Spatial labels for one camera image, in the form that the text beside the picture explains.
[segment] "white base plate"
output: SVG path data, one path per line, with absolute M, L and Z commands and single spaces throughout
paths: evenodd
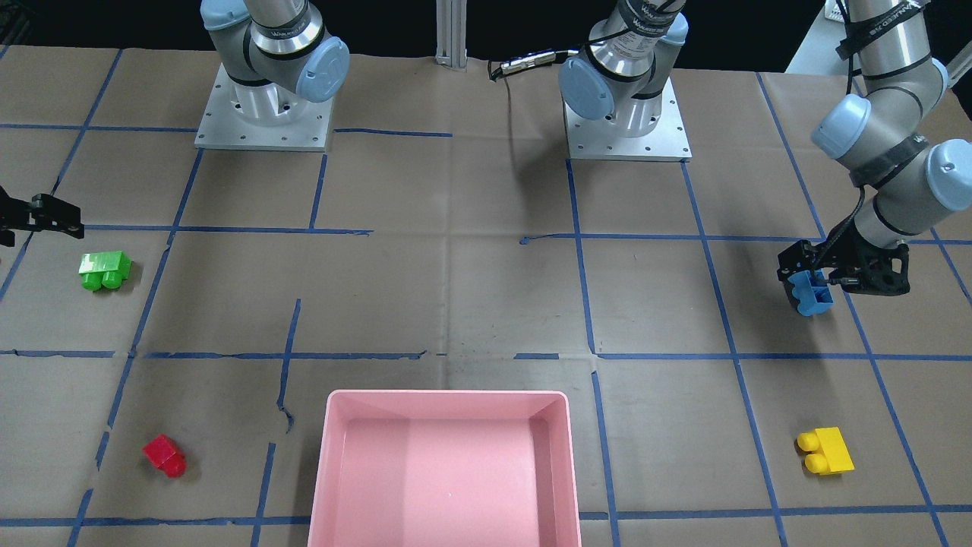
M 671 80 L 662 89 L 662 114 L 655 129 L 645 136 L 620 136 L 617 125 L 607 120 L 585 120 L 567 103 L 564 120 L 572 159 L 681 162 L 692 157 Z
M 216 150 L 326 152 L 334 99 L 308 102 L 299 118 L 282 126 L 255 126 L 235 112 L 232 81 L 220 65 L 199 122 L 195 147 Z

